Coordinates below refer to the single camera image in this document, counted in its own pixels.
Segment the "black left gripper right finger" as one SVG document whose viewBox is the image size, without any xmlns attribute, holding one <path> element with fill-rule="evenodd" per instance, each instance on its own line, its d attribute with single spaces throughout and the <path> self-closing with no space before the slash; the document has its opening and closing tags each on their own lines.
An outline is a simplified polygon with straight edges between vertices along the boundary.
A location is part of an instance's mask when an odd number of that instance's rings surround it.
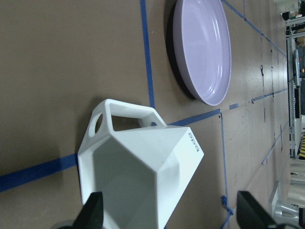
<svg viewBox="0 0 305 229">
<path fill-rule="evenodd" d="M 277 228 L 277 223 L 248 191 L 237 193 L 236 218 L 241 229 Z"/>
</svg>

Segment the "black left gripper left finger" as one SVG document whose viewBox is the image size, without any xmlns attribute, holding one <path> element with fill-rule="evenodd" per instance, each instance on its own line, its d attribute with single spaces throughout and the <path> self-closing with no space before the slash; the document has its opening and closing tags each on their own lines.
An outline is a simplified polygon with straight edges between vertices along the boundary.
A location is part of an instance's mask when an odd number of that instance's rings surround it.
<svg viewBox="0 0 305 229">
<path fill-rule="evenodd" d="M 72 229 L 102 229 L 103 195 L 92 192 L 72 225 Z"/>
</svg>

